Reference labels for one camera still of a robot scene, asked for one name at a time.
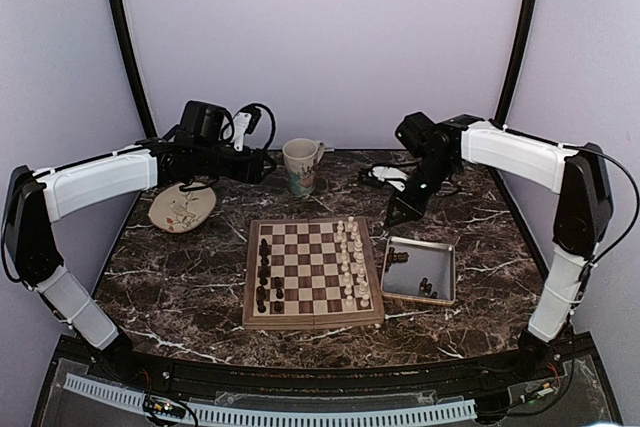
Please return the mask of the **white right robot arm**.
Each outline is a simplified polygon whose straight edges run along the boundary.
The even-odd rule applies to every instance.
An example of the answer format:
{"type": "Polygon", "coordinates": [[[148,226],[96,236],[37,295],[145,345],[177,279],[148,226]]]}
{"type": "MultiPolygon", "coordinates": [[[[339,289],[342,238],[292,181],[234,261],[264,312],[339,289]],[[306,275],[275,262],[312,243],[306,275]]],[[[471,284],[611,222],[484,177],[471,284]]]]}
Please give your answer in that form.
{"type": "Polygon", "coordinates": [[[543,139],[470,114],[435,122],[411,113],[395,137],[417,164],[389,200],[388,227],[421,219],[430,199],[463,164],[518,177],[554,196],[547,210],[550,258],[543,288],[510,360],[517,379],[534,379],[547,367],[551,344],[582,300],[613,217],[602,149],[543,139]]]}

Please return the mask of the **brown chess knight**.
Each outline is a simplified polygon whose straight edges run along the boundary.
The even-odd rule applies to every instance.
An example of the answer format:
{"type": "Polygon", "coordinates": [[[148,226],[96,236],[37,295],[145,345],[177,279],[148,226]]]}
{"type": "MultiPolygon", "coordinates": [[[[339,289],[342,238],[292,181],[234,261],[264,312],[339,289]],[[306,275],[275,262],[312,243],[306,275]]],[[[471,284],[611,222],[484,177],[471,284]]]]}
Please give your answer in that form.
{"type": "Polygon", "coordinates": [[[395,263],[404,263],[408,261],[408,258],[409,258],[409,255],[406,252],[394,253],[389,256],[387,263],[389,265],[395,264],[395,263]]]}

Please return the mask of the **metal tray with wooden rim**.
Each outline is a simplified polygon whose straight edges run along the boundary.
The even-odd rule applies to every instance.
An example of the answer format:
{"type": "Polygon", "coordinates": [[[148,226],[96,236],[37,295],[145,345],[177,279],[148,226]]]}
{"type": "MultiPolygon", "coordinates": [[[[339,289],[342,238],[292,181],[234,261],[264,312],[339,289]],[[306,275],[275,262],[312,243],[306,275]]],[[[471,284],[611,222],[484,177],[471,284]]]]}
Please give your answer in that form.
{"type": "Polygon", "coordinates": [[[380,288],[382,296],[386,299],[452,306],[456,302],[454,246],[390,237],[384,254],[380,288]],[[408,261],[389,265],[387,261],[390,247],[407,251],[408,261]],[[419,284],[423,277],[427,277],[433,284],[434,290],[438,292],[437,298],[425,298],[419,294],[419,284]]]}

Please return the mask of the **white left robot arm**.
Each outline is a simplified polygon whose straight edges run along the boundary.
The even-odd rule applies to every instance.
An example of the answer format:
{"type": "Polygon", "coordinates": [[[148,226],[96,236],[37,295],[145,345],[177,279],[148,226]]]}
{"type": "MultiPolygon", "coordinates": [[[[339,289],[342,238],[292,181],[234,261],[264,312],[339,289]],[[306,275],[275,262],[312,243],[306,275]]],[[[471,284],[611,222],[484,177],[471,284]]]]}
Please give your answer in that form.
{"type": "Polygon", "coordinates": [[[7,278],[35,292],[91,348],[120,383],[141,374],[127,334],[74,275],[58,245],[67,218],[102,203],[176,184],[185,193],[221,179],[258,184],[276,165],[269,150],[276,117],[253,102],[232,113],[203,101],[186,103],[163,136],[58,167],[15,168],[1,223],[1,262],[7,278]]]}

